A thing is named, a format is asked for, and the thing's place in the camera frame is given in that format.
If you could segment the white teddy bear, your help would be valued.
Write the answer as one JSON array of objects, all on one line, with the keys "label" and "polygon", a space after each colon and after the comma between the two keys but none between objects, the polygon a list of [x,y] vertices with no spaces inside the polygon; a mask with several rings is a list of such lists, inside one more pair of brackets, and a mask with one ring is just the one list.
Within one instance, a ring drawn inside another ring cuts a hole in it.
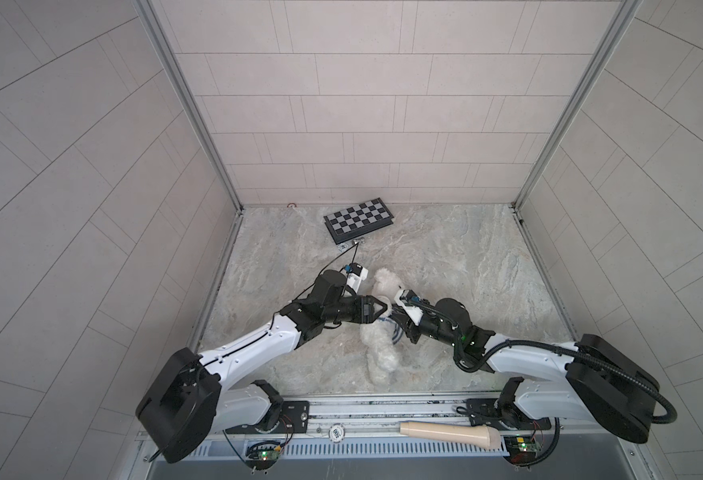
[{"label": "white teddy bear", "polygon": [[[403,286],[403,280],[387,268],[375,272],[372,296],[385,298],[391,302],[389,315],[393,315],[395,294]],[[391,384],[393,374],[401,367],[401,350],[391,342],[393,326],[381,318],[371,324],[361,326],[361,341],[367,348],[367,368],[369,379],[375,386],[383,387]]]}]

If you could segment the blue white striped sweater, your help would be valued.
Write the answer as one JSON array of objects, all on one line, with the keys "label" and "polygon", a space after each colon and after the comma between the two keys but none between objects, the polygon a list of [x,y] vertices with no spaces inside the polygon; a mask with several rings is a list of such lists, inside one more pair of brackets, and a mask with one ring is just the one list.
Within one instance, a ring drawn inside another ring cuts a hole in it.
[{"label": "blue white striped sweater", "polygon": [[405,336],[405,330],[403,329],[403,318],[397,315],[389,315],[385,317],[385,322],[390,323],[393,326],[393,335],[391,335],[391,342],[393,345],[397,345],[403,336]]}]

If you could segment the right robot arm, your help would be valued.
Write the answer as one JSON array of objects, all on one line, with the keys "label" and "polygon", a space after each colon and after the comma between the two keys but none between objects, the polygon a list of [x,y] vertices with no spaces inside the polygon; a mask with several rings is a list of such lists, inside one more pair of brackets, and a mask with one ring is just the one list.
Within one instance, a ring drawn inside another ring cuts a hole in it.
[{"label": "right robot arm", "polygon": [[457,300],[431,305],[410,291],[395,301],[389,318],[411,343],[428,337],[449,346],[462,372],[507,374],[491,419],[510,428],[583,420],[644,444],[653,426],[677,421],[659,382],[597,335],[559,344],[510,338],[473,324]]}]

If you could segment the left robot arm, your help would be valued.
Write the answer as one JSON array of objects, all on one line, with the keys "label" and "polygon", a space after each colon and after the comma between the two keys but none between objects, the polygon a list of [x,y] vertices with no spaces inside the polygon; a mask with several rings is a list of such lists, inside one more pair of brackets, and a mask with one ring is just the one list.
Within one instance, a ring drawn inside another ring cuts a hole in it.
[{"label": "left robot arm", "polygon": [[235,385],[269,361],[319,336],[326,324],[371,324],[391,308],[387,300],[357,292],[365,274],[325,271],[307,296],[229,344],[195,353],[174,352],[135,409],[135,415],[168,463],[189,456],[212,432],[277,424],[282,397],[265,381]]}]

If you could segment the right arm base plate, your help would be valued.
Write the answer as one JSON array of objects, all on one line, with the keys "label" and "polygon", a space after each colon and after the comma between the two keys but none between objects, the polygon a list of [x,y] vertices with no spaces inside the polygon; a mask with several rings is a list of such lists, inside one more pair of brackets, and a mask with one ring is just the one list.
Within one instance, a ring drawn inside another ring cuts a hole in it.
[{"label": "right arm base plate", "polygon": [[467,399],[461,414],[469,418],[472,426],[491,426],[499,431],[549,430],[549,418],[533,419],[523,413],[513,402],[499,399]]}]

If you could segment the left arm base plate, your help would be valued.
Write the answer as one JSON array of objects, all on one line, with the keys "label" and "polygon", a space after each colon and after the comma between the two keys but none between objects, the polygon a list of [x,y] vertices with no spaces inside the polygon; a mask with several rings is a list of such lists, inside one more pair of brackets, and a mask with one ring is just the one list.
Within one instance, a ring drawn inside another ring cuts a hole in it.
[{"label": "left arm base plate", "polygon": [[307,401],[285,401],[267,410],[263,420],[255,425],[241,425],[227,429],[227,434],[272,434],[307,432],[310,404]]}]

